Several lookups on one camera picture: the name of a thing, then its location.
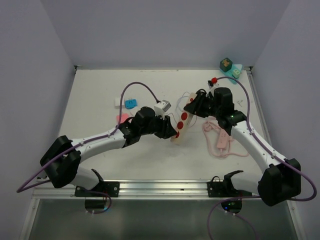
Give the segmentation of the beige power strip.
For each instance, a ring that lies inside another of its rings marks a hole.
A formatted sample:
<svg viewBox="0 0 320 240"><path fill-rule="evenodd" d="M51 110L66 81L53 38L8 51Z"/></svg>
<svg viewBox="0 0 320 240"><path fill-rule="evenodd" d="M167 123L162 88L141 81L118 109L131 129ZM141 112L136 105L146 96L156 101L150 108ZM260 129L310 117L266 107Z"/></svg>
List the beige power strip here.
<svg viewBox="0 0 320 240"><path fill-rule="evenodd" d="M193 114L185 111L183 108L180 108L180 103L182 100L185 100L185 107L190 104L195 98L197 94L191 92L189 95L185 95L185 93L179 98L176 104L176 108L180 109L180 113L178 114L179 120L176 122L176 135L171 138L171 142L175 145L180 145L183 141L183 138L190 126L190 123L194 117Z"/></svg>

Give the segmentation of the pink power strip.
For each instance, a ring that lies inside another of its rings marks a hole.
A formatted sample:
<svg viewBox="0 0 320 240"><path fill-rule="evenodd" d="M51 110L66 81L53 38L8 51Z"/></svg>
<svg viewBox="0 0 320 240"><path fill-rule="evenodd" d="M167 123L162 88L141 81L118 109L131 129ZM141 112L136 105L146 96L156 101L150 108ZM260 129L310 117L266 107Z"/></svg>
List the pink power strip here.
<svg viewBox="0 0 320 240"><path fill-rule="evenodd" d="M211 142L211 138L209 136L209 133L212 131L217 133L217 139L215 144ZM222 159L227 158L229 156L237 156L240 158L245 158L250 155L248 152L245 154L231 152L231 143L234 141L234 139L213 121L205 121L202 124L202 132L205 137L208 153L212 157Z"/></svg>

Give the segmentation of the blue adapter plug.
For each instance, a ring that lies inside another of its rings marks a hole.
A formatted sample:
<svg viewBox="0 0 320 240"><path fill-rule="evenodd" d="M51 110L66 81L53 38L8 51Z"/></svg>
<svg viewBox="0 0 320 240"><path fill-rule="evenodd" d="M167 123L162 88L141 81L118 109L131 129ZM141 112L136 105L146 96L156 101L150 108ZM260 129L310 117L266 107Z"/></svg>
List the blue adapter plug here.
<svg viewBox="0 0 320 240"><path fill-rule="evenodd" d="M130 110L138 106L136 99L128 99L124 101L124 106L126 109Z"/></svg>

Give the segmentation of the pink adapter plug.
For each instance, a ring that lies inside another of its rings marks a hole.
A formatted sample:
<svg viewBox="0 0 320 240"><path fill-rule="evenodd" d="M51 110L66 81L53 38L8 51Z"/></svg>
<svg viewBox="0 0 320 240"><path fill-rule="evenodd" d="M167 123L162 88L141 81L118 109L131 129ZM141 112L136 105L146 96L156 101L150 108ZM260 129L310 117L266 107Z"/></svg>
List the pink adapter plug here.
<svg viewBox="0 0 320 240"><path fill-rule="evenodd" d="M120 123L123 123L125 122L130 116L127 114L127 113L123 113L121 115L117 115L116 116L116 122L120 122Z"/></svg>

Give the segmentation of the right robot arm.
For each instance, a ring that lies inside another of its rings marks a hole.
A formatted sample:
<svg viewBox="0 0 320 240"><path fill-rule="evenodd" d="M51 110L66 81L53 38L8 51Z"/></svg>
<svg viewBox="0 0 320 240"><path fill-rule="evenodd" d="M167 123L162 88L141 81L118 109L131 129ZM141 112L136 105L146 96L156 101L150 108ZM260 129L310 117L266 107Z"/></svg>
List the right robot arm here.
<svg viewBox="0 0 320 240"><path fill-rule="evenodd" d="M300 163L294 158L287 159L254 133L245 114L235 109L229 88L218 87L209 94L198 90L197 96L183 109L201 118L214 117L218 125L237 140L259 166L260 175L243 170L226 174L222 189L227 196L234 197L240 191L246 191L259 195L271 207L301 193Z"/></svg>

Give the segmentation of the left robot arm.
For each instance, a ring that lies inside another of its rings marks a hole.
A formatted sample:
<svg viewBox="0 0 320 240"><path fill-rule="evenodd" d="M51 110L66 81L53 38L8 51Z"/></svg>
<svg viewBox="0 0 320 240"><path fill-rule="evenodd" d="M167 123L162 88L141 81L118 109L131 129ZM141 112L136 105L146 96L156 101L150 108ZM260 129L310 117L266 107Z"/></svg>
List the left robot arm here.
<svg viewBox="0 0 320 240"><path fill-rule="evenodd" d="M169 139L176 134L170 116L156 115L152 108L142 107L135 116L105 133L74 140L65 135L58 137L40 160L40 165L56 189L71 184L96 197L103 193L103 178L94 169L81 168L83 161L131 146L145 135Z"/></svg>

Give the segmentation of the teal power strip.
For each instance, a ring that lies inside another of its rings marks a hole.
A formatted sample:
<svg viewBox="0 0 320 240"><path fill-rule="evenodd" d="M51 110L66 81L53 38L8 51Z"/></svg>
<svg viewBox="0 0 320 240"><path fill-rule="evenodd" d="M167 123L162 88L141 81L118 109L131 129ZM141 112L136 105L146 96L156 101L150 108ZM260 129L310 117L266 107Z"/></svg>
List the teal power strip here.
<svg viewBox="0 0 320 240"><path fill-rule="evenodd" d="M228 70L227 72L222 71L222 73L227 77L235 78L238 80L242 73L242 70L243 70L242 64L233 64L230 70Z"/></svg>

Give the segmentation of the dark green cube charger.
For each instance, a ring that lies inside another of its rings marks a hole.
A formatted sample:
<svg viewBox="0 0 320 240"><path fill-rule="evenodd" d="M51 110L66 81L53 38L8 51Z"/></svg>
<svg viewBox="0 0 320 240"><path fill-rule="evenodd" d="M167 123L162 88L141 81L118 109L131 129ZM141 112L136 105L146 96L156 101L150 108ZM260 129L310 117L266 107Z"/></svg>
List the dark green cube charger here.
<svg viewBox="0 0 320 240"><path fill-rule="evenodd" d="M224 58L219 63L219 68L224 73L228 72L232 68L232 66L233 66L233 62L228 57Z"/></svg>

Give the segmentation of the aluminium rail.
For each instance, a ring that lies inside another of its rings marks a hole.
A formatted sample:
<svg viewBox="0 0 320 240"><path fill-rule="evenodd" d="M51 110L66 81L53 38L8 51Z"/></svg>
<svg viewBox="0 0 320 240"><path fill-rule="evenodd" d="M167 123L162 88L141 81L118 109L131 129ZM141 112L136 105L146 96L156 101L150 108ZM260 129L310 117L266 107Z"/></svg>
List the aluminium rail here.
<svg viewBox="0 0 320 240"><path fill-rule="evenodd" d="M233 187L236 190L244 190L258 194L258 183L248 181L243 173L234 175L236 182ZM105 180L120 183L119 200L204 200L208 198L230 198L230 197L208 197L207 182L210 180ZM97 200L100 197L76 197L76 186L72 181L61 188L55 188L50 182L43 180L38 182L33 190L34 199L88 199Z"/></svg>

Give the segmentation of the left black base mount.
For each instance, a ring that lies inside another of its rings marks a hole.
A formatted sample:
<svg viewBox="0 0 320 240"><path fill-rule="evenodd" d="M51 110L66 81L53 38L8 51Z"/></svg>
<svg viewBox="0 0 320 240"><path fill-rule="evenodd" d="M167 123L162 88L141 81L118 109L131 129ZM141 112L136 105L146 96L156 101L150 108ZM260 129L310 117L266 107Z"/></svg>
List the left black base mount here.
<svg viewBox="0 0 320 240"><path fill-rule="evenodd" d="M95 170L82 169L79 170L74 182L76 197L106 197L117 198L120 191L119 181L105 181L102 176Z"/></svg>

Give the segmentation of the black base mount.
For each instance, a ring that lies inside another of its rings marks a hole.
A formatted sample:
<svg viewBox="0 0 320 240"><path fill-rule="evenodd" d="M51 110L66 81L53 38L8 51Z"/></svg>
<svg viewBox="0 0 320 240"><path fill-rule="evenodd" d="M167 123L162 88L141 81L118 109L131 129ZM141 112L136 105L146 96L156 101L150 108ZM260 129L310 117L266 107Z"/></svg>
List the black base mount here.
<svg viewBox="0 0 320 240"><path fill-rule="evenodd" d="M74 182L76 197L106 197L117 198L120 191L119 181L105 181L102 176L95 170L82 169L79 170Z"/></svg>
<svg viewBox="0 0 320 240"><path fill-rule="evenodd" d="M252 193L245 190L234 188L231 178L234 175L243 173L243 170L236 170L224 175L221 180L217 175L206 183L209 198L226 198L226 197L251 197Z"/></svg>

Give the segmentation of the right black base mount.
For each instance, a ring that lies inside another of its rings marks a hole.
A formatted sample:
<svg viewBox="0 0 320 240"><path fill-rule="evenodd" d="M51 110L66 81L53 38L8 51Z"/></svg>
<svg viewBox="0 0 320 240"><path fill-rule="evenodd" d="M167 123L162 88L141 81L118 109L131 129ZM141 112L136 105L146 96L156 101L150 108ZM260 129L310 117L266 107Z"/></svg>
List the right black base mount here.
<svg viewBox="0 0 320 240"><path fill-rule="evenodd" d="M231 178L234 175L243 173L243 170L236 170L224 175L221 180L217 175L206 183L209 198L226 198L226 197L251 197L252 193L245 190L234 188Z"/></svg>

